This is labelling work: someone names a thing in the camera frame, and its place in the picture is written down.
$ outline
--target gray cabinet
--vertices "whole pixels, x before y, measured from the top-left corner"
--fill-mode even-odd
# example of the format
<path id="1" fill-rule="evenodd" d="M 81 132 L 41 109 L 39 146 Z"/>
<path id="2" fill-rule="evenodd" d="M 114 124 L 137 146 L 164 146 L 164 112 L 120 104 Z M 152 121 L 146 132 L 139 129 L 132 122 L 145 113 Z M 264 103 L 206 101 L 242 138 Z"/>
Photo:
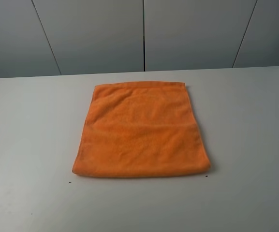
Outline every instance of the gray cabinet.
<path id="1" fill-rule="evenodd" d="M 142 0 L 34 0 L 62 74 L 143 71 Z"/>
<path id="2" fill-rule="evenodd" d="M 29 0 L 0 0 L 0 78 L 59 75 Z"/>
<path id="3" fill-rule="evenodd" d="M 231 68 L 256 0 L 145 0 L 146 70 Z"/>
<path id="4" fill-rule="evenodd" d="M 234 67 L 279 65 L 279 0 L 258 0 Z"/>

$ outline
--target towel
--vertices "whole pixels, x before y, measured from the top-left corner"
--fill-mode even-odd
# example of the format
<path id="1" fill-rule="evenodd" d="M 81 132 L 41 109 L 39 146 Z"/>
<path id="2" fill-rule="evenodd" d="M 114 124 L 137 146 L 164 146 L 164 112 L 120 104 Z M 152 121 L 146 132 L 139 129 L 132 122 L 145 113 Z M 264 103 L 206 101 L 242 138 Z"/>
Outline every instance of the towel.
<path id="1" fill-rule="evenodd" d="M 95 87 L 73 173 L 161 177 L 209 168 L 184 83 L 147 81 Z"/>

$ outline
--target towel fold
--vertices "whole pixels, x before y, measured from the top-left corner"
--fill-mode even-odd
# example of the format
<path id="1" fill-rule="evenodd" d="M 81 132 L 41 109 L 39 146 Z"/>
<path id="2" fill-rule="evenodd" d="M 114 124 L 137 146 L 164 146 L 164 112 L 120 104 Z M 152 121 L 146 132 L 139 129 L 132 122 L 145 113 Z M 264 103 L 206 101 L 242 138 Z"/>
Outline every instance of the towel fold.
<path id="1" fill-rule="evenodd" d="M 177 176 L 210 168 L 184 83 L 96 86 L 73 173 Z"/>

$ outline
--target table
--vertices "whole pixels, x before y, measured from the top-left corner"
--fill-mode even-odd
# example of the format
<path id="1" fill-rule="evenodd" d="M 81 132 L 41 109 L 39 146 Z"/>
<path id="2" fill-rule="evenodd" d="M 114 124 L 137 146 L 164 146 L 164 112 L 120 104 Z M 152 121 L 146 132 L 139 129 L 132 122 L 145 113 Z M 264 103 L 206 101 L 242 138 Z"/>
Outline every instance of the table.
<path id="1" fill-rule="evenodd" d="M 211 171 L 74 175 L 94 86 L 148 80 L 186 83 Z M 279 67 L 0 79 L 4 231 L 279 231 Z"/>

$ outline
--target folded towel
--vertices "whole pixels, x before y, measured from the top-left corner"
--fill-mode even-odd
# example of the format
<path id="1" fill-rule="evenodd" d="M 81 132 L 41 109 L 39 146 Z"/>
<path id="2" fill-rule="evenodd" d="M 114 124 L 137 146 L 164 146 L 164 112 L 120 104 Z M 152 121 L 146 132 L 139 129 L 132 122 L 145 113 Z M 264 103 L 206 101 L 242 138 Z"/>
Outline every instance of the folded towel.
<path id="1" fill-rule="evenodd" d="M 177 176 L 210 168 L 184 83 L 96 86 L 73 173 Z"/>

